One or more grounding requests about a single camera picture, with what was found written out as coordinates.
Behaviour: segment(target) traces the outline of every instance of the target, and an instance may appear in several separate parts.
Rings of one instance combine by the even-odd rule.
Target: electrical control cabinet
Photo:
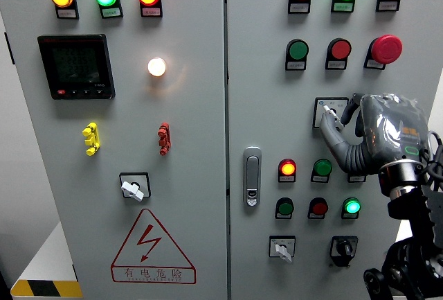
[[[75,0],[75,14],[54,10],[64,0],[0,0],[84,298],[224,300],[224,0],[100,1]],[[145,10],[150,1],[162,17]],[[45,35],[105,36],[107,48],[51,47],[60,63],[50,90],[37,42]],[[91,98],[106,92],[90,74],[105,53],[115,97]],[[148,72],[154,58],[162,76]],[[75,76],[85,72],[90,79]]]
[[[380,269],[395,241],[399,221],[388,216],[377,176],[349,183],[313,125],[316,98],[396,93],[416,98],[429,115],[442,71],[443,3],[401,0],[398,11],[377,12],[377,0],[335,1],[342,12],[331,12],[333,0],[309,0],[309,13],[289,15],[288,0],[228,0],[232,299],[369,299],[363,272]],[[384,70],[363,68],[372,41],[383,35],[401,40],[401,55]],[[330,50],[332,60],[347,63],[327,70],[337,38],[351,47]],[[309,52],[288,51],[295,39]],[[304,70],[288,71],[288,54],[305,61]],[[354,124],[342,133],[359,143]],[[257,206],[243,200],[242,156],[251,146],[261,150]],[[295,182],[278,182],[284,159],[296,163]],[[290,219],[275,218],[283,197],[293,202]],[[352,213],[342,213],[350,197],[360,205],[345,204]],[[291,263],[269,255],[270,237],[279,236],[296,239],[295,251],[287,248]],[[337,266],[337,256],[348,256],[340,265],[349,266]]]
[[[368,299],[399,222],[317,127],[354,92],[430,114],[443,3],[399,4],[0,0],[84,298]]]

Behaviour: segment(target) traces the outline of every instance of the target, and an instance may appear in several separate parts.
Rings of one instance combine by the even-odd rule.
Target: electrical hazard symbol
[[[111,273],[118,283],[196,283],[194,265],[149,209],[132,225]]]

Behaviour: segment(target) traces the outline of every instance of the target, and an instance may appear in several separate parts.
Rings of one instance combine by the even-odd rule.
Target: meter display screen
[[[53,48],[53,57],[60,82],[100,82],[93,48]]]
[[[37,40],[53,99],[115,96],[105,35],[42,35]]]

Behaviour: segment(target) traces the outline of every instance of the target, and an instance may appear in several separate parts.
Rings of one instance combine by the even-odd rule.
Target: white wall
[[[0,15],[0,271],[11,287],[59,218]]]

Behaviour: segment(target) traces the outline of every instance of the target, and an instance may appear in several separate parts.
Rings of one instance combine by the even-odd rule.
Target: emergency stop button
[[[382,35],[372,41],[366,55],[365,68],[384,70],[387,64],[397,60],[403,44],[395,35]]]

